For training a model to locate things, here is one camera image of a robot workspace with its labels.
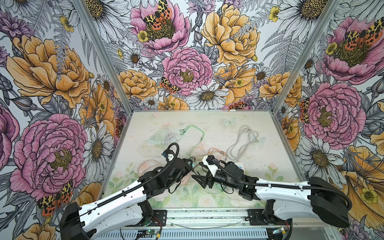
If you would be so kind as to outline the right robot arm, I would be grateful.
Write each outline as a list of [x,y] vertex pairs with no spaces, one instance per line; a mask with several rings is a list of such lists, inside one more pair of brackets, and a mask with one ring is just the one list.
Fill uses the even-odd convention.
[[205,156],[199,165],[207,170],[206,174],[192,178],[202,188],[218,184],[237,190],[245,200],[264,202],[262,220],[267,224],[308,218],[320,219],[338,228],[350,225],[348,212],[352,201],[322,178],[311,177],[309,181],[297,183],[259,179],[246,175],[236,163],[219,161],[214,156]]

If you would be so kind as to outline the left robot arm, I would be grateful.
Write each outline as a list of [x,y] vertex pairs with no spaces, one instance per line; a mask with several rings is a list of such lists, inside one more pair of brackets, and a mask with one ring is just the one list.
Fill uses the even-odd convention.
[[163,152],[167,163],[146,172],[126,188],[98,201],[68,205],[59,228],[62,240],[94,240],[125,226],[144,226],[154,211],[149,199],[163,194],[193,170],[193,161],[178,157],[180,147],[172,143]]

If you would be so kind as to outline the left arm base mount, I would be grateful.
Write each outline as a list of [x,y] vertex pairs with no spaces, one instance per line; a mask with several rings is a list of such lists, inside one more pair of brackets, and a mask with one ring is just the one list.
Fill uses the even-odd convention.
[[153,213],[144,212],[143,219],[135,227],[164,227],[167,222],[167,210],[155,210]]

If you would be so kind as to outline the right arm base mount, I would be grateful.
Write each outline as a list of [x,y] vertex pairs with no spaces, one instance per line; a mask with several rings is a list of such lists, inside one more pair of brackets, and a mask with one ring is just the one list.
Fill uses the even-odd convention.
[[286,226],[285,220],[275,216],[274,211],[265,209],[248,209],[246,221],[250,222],[251,226]]

